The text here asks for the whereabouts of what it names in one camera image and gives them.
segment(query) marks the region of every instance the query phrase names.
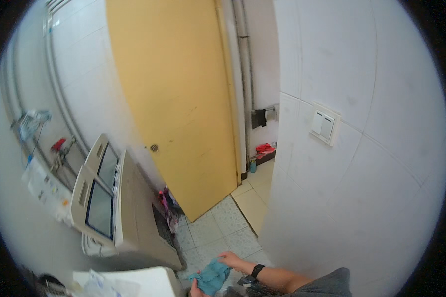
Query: hand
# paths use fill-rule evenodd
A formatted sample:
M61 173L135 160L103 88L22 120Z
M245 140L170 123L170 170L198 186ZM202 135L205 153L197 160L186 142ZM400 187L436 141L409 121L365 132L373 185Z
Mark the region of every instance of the hand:
M210 295L207 295L207 294L203 293L202 290L200 290L197 287L197 284L198 284L197 280L196 280L196 278L194 278L193 282L192 282L192 288L190 289L190 296L191 297L211 297Z
M232 252L223 252L219 254L217 257L221 257L221 259L218 259L218 262L224 263L228 265L229 267L233 268L236 271L241 271L245 274L251 274L252 270L254 269L254 266L256 264L246 262L244 260L241 260L237 255L235 255Z

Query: yellow door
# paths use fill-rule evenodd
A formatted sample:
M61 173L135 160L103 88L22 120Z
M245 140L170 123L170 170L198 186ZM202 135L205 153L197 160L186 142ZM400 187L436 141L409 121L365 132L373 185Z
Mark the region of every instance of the yellow door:
M232 86L215 3L107 0L107 21L139 133L149 151L156 145L152 158L194 221L237 186Z

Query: red plastic bag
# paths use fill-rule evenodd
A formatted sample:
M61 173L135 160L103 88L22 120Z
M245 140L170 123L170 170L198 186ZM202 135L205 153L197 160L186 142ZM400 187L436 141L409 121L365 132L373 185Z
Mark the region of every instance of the red plastic bag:
M266 156L267 154L272 153L274 150L275 150L275 148L272 147L268 143L256 146L256 152L258 153L258 156L256 157L256 159L261 159L262 157Z

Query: washing machine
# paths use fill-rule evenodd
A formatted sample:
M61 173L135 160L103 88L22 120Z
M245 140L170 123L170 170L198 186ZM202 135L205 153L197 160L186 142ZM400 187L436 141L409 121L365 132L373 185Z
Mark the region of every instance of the washing machine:
M81 166L70 209L86 255L112 258L133 269L182 268L154 192L129 152L118 156L105 134Z

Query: red object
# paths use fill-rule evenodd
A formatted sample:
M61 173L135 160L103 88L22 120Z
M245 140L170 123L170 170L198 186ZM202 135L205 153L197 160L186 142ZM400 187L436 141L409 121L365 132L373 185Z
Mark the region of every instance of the red object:
M65 143L66 138L61 138L54 145L51 146L52 151L61 151L61 146Z
M261 159L262 157L266 156L267 154L272 153L274 150L275 150L275 148L272 147L268 143L256 146L256 152L259 155L256 157L256 159Z

